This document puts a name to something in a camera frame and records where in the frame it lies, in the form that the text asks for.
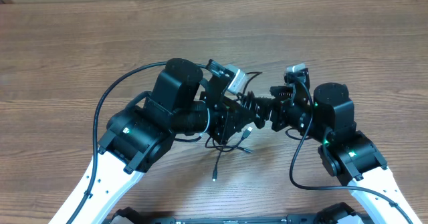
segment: white plastic part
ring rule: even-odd
[[[110,224],[135,224],[126,217],[116,216]]]
[[[284,75],[286,75],[288,72],[289,73],[299,72],[300,70],[303,70],[304,68],[306,68],[306,64],[305,63],[296,64],[294,66],[287,67],[286,72],[284,73]]]
[[[348,215],[342,219],[337,220],[337,224],[364,224],[361,220],[361,217],[358,215],[352,216]]]
[[[92,161],[93,159],[82,180],[80,180],[72,194],[49,222],[50,224],[67,223],[72,216],[88,188],[92,174]],[[98,154],[96,179],[91,192],[93,195],[86,200],[85,205],[73,223],[97,224],[103,222],[119,199],[144,175],[144,173],[138,171],[128,175],[123,171],[124,167],[125,163],[111,153]]]
[[[244,71],[231,64],[227,65],[226,68],[235,74],[235,77],[227,88],[227,91],[232,94],[237,94],[247,82],[248,76]]]
[[[377,167],[363,173],[362,177],[364,178],[361,181],[352,179],[348,186],[364,187],[384,194],[398,203],[414,224],[422,223],[401,194],[390,169],[383,170]],[[391,207],[386,200],[364,191],[350,191],[350,194],[364,207],[374,223],[407,223],[401,213]]]
[[[206,131],[208,130],[208,127],[209,127],[209,123],[210,123],[210,115],[209,115],[209,108],[207,108],[207,112],[208,112],[208,122],[207,122],[207,127],[205,127],[205,129],[204,129],[204,131],[202,132],[202,133],[199,133],[199,136],[200,137],[202,137],[205,133],[206,133]]]

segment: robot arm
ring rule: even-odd
[[[49,223],[64,224],[72,216],[88,187],[92,161],[72,194]],[[109,152],[98,154],[98,170],[92,196],[86,201],[73,223],[101,223],[105,220],[120,198],[144,175],[138,171],[127,174],[123,171],[124,167],[125,163],[113,154]]]
[[[327,83],[314,90],[315,109],[308,105],[308,69],[300,64],[288,68],[285,86],[271,87],[274,98],[256,98],[254,93],[238,94],[245,74],[233,66],[224,68],[210,60],[206,66],[213,76],[203,78],[199,66],[187,60],[172,59],[159,74],[151,93],[138,95],[115,114],[99,141],[98,172],[90,198],[74,223],[100,223],[116,202],[137,183],[168,150],[176,134],[206,132],[219,144],[254,122],[263,128],[266,120],[272,130],[291,126],[321,142],[318,153],[331,176],[343,187],[365,187],[392,199],[413,223],[420,223],[397,184],[386,160],[376,146],[356,131],[354,104],[345,85]],[[202,85],[200,101],[194,101]],[[239,102],[225,92],[239,96]],[[146,98],[143,108],[136,104]],[[65,223],[88,186],[92,164],[82,180],[57,212],[51,223]],[[363,191],[351,191],[375,223],[406,223],[390,204]]]

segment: cable connector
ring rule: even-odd
[[[217,165],[215,165],[214,167],[214,171],[213,171],[213,181],[217,180]]]
[[[248,148],[244,148],[244,147],[240,147],[238,146],[236,149],[238,150],[242,150],[243,152],[247,153],[247,154],[253,154],[253,151],[248,149]]]
[[[252,127],[248,127],[242,134],[241,140],[245,140],[248,138],[248,136],[251,134],[251,131],[253,131]]]

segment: wooden table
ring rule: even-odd
[[[92,118],[104,90],[143,64],[187,58],[262,71],[257,95],[306,62],[312,89],[347,84],[355,120],[382,151],[402,192],[428,222],[428,0],[186,0],[0,5],[0,223],[46,223],[88,166]],[[161,69],[119,85],[100,115],[151,90]],[[317,212],[346,191],[302,191],[288,168],[297,142],[267,126],[242,152],[175,144],[113,211],[175,217],[257,217]],[[296,179],[337,185],[318,144],[303,147]]]

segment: wire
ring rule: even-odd
[[[184,143],[192,143],[192,142],[198,142],[200,139],[202,139],[202,136],[198,137],[198,138],[194,138],[194,139],[181,139],[181,138],[175,138],[174,141],[178,141],[178,142],[184,142]]]
[[[296,159],[297,159],[297,155],[299,154],[299,151],[300,151],[300,149],[301,149],[301,147],[302,147],[302,145],[303,145],[303,143],[304,143],[304,141],[305,141],[305,139],[306,139],[306,137],[307,137],[307,135],[308,135],[308,133],[309,133],[309,129],[310,129],[310,127],[311,127],[311,125],[312,125],[312,120],[313,120],[313,118],[314,118],[314,111],[315,111],[315,107],[314,107],[314,103],[313,103],[313,101],[312,101],[312,97],[311,97],[311,95],[310,95],[310,93],[309,93],[309,90],[308,90],[308,88],[304,85],[304,83],[301,81],[301,80],[299,80],[298,78],[295,78],[296,79],[296,81],[305,89],[305,92],[306,92],[306,95],[308,96],[308,99],[309,99],[309,103],[310,103],[310,107],[311,107],[311,117],[310,117],[310,121],[309,121],[309,124],[308,124],[308,127],[307,127],[307,129],[306,129],[306,131],[305,131],[305,133],[304,133],[304,135],[303,135],[303,137],[302,137],[302,139],[300,139],[300,143],[299,143],[299,145],[297,146],[297,149],[296,149],[296,151],[295,151],[295,153],[294,153],[294,156],[293,156],[293,159],[292,159],[292,162],[291,162],[291,164],[290,164],[290,172],[289,172],[289,176],[290,176],[290,181],[292,182],[292,184],[295,186],[295,187],[298,187],[299,189],[304,189],[304,190],[314,190],[314,191],[329,191],[329,190],[354,190],[354,191],[364,191],[364,192],[367,192],[367,193],[370,193],[370,194],[373,194],[373,195],[376,195],[376,196],[378,196],[378,197],[380,197],[380,198],[382,198],[382,199],[384,199],[384,200],[386,200],[386,201],[388,201],[389,202],[389,205],[391,206],[391,207],[395,207],[396,209],[397,209],[397,211],[406,219],[406,221],[408,222],[408,223],[410,223],[410,224],[413,224],[413,222],[412,222],[412,220],[410,220],[410,218],[409,218],[409,216],[406,214],[406,212],[404,212],[404,210],[402,210],[402,208],[399,206],[399,204],[398,203],[396,203],[396,202],[394,202],[393,200],[391,200],[389,197],[387,197],[387,196],[385,196],[385,195],[383,195],[383,194],[380,194],[380,193],[378,193],[378,192],[376,192],[376,191],[373,191],[373,190],[370,190],[370,189],[367,189],[367,188],[363,188],[363,187],[343,187],[343,186],[326,186],[326,187],[307,187],[307,186],[304,186],[304,185],[300,185],[300,184],[298,184],[295,180],[294,180],[294,178],[293,178],[293,168],[294,168],[294,164],[296,163]]]
[[[255,79],[255,77],[259,76],[260,74],[262,74],[263,72],[248,72],[246,74],[254,74],[254,76],[252,76],[244,85],[243,87],[243,91],[242,93],[238,93],[236,96],[238,97],[237,99],[233,100],[233,101],[238,101],[241,100],[244,96],[245,96],[245,91],[247,90],[248,84]]]
[[[107,95],[116,87],[122,80],[126,79],[127,77],[131,76],[132,74],[138,73],[140,71],[146,70],[148,68],[157,67],[157,66],[164,66],[166,65],[166,62],[158,62],[153,64],[148,64],[145,66],[141,66],[139,68],[136,68],[135,70],[132,70],[126,74],[124,74],[122,77],[118,78],[110,87],[107,88],[107,90],[103,93],[100,100],[98,101],[98,105],[95,109],[95,115],[94,115],[94,123],[92,127],[92,148],[93,148],[93,160],[92,160],[92,174],[91,179],[89,181],[88,188],[86,189],[84,196],[82,200],[80,201],[78,207],[73,212],[72,216],[68,219],[67,224],[71,224],[74,219],[78,216],[80,210],[82,210],[83,205],[85,204],[86,200],[92,196],[91,190],[94,186],[95,178],[96,178],[96,171],[98,166],[98,137],[97,137],[97,128],[98,128],[98,117],[100,115],[101,106],[104,103]],[[200,68],[205,68],[203,64],[196,64],[196,66]]]
[[[288,138],[293,139],[293,140],[300,140],[300,138],[295,137],[295,136],[292,136],[292,135],[289,133],[289,131],[290,131],[290,130],[297,130],[297,129],[296,129],[296,128],[289,128],[289,129],[287,129],[287,130],[286,130],[286,136],[287,136]],[[307,136],[305,140],[310,140],[310,139],[312,139],[312,138],[310,138],[309,136]]]
[[[221,156],[221,153],[223,152],[231,152],[232,150],[235,150],[236,148],[239,150],[242,150],[246,153],[251,154],[253,151],[247,148],[242,148],[239,145],[243,142],[243,140],[245,140],[246,138],[248,138],[248,136],[251,134],[251,131],[253,130],[252,127],[248,127],[242,134],[241,140],[239,140],[239,142],[237,144],[235,144],[234,146],[227,146],[226,144],[222,144],[221,146],[216,146],[214,144],[214,139],[213,139],[213,146],[207,146],[209,140],[211,139],[211,137],[209,137],[207,139],[207,141],[205,142],[205,148],[216,148],[220,153],[217,156],[217,161],[215,162],[215,166],[214,166],[214,171],[213,171],[213,181],[217,180],[217,166],[219,164],[219,159]]]
[[[242,94],[245,94],[245,91],[247,90],[248,84],[255,79],[257,76],[259,76],[260,74],[262,74],[263,72],[248,72],[247,74],[254,74],[244,85],[243,90],[242,90]]]

